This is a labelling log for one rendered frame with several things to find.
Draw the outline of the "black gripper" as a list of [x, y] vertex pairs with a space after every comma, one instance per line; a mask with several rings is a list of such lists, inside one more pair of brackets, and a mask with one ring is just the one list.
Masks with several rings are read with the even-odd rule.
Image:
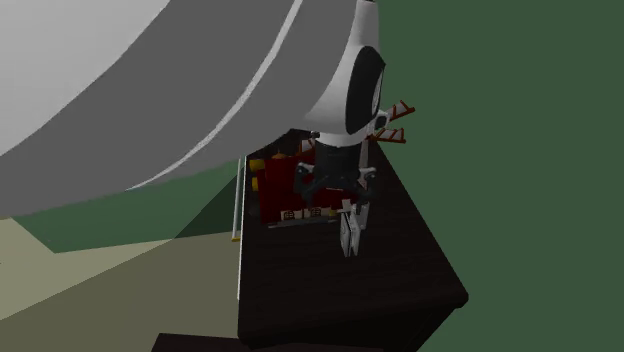
[[[359, 168], [360, 155], [361, 143], [336, 147], [317, 141], [315, 164], [297, 164], [293, 191], [300, 194], [308, 206], [312, 206], [314, 194], [323, 185], [323, 179], [328, 181], [329, 187], [349, 184], [350, 192], [357, 196], [356, 214], [359, 215], [362, 207], [375, 195], [377, 178], [375, 167]], [[312, 180], [304, 183], [304, 178], [310, 175]]]

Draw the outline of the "dark brown wooden table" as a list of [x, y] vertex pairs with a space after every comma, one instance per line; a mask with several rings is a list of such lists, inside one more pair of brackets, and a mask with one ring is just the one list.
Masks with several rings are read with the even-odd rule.
[[469, 295], [377, 143], [359, 252], [337, 223], [269, 228], [245, 187], [237, 335], [256, 349], [317, 343], [417, 352]]

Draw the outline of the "white flat upright block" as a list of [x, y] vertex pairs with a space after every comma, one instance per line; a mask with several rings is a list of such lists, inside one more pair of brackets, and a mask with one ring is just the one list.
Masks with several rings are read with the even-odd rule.
[[349, 199], [342, 200], [340, 213], [340, 243], [345, 257], [357, 256], [361, 231], [364, 225], [360, 223], [357, 206]]

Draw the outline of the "red toy house with windmill sails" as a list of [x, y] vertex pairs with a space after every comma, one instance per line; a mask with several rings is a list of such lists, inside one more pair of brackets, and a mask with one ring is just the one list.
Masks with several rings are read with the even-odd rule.
[[[378, 113], [377, 118], [364, 128], [364, 138], [359, 142], [361, 143], [359, 168], [374, 167], [368, 164], [369, 146], [372, 142], [401, 144], [405, 142], [404, 130], [391, 129], [388, 124], [414, 112], [413, 107], [401, 101], [390, 109]], [[293, 191], [297, 164], [315, 164], [317, 141], [331, 145], [321, 141], [319, 137], [318, 133], [308, 131], [289, 132], [284, 139], [289, 147], [297, 147], [294, 152], [283, 153], [277, 150], [270, 154], [263, 151], [248, 161], [251, 188], [258, 196], [259, 217], [263, 224], [278, 227], [332, 223], [340, 221], [339, 210], [342, 208], [343, 199], [349, 199], [356, 205], [357, 196], [350, 192], [349, 184], [340, 183], [339, 187], [329, 187], [328, 181], [323, 179], [323, 185], [314, 194], [312, 206], [308, 206], [301, 195]], [[359, 214], [360, 223], [364, 225], [363, 229], [366, 228], [371, 200], [362, 207]]]

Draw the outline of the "thin white rod, yellow tip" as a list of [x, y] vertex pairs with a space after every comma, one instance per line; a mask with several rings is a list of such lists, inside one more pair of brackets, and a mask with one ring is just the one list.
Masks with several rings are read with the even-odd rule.
[[233, 208], [233, 226], [232, 226], [232, 242], [239, 241], [240, 238], [237, 235], [237, 228], [239, 224], [239, 207], [240, 207], [240, 184], [241, 184], [241, 168], [242, 168], [242, 157], [238, 159], [237, 162], [237, 175], [236, 175], [236, 188], [235, 188], [235, 198], [234, 198], [234, 208]]

